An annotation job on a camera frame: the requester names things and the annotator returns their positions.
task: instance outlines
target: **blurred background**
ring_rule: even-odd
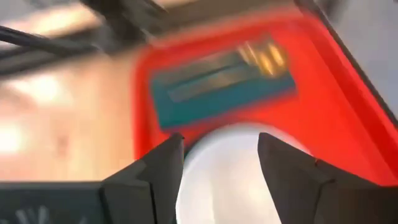
[[[186,0],[158,0],[163,6]],[[393,0],[318,3],[392,111],[398,113]],[[49,37],[101,20],[72,0],[3,0],[0,23]],[[13,47],[2,43],[1,47]],[[132,162],[131,75],[141,47],[90,55],[0,83],[0,179],[99,180]]]

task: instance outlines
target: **red plastic casing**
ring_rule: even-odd
[[[154,71],[268,35],[287,52],[296,91],[189,125],[160,129],[149,89]],[[398,132],[315,16],[295,9],[258,14],[158,44],[145,49],[133,74],[136,159],[173,132],[180,132],[189,146],[226,124],[254,122],[283,130],[314,157],[334,166],[379,185],[398,184]]]

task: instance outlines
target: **yellow marking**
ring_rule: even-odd
[[[253,48],[252,48],[249,44],[246,44],[246,47],[247,47],[247,49],[248,49],[248,51],[249,51],[250,59],[251,59],[254,63],[258,64],[258,63],[259,63],[258,53],[257,53],[255,50],[253,50]]]
[[[259,61],[259,66],[263,72],[269,73],[272,77],[275,76],[274,66],[272,66],[271,60],[264,53],[259,54]]]
[[[241,54],[243,60],[244,60],[246,63],[252,64],[252,62],[251,62],[251,60],[250,60],[250,57],[249,57],[249,55],[248,55],[248,52],[247,52],[247,50],[246,50],[246,47],[240,47],[240,48],[238,49],[238,51],[239,51],[239,53]]]
[[[280,54],[279,49],[273,44],[268,44],[268,47],[271,51],[273,58],[275,59],[276,64],[278,64],[280,67],[284,66],[285,60]]]

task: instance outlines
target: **black cable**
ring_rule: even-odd
[[[0,41],[19,45],[21,47],[44,50],[57,55],[69,54],[70,52],[80,51],[82,48],[93,47],[88,44],[67,40],[52,40],[39,37],[4,26],[0,26]]]

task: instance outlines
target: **red object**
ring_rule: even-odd
[[[146,50],[132,88],[136,159],[175,131],[190,145],[223,125],[254,122],[283,130],[334,166],[379,185],[397,185],[398,132],[322,22],[297,10],[239,21],[240,25],[199,30]],[[154,70],[267,35],[288,54],[295,93],[173,130],[160,129],[149,90]]]

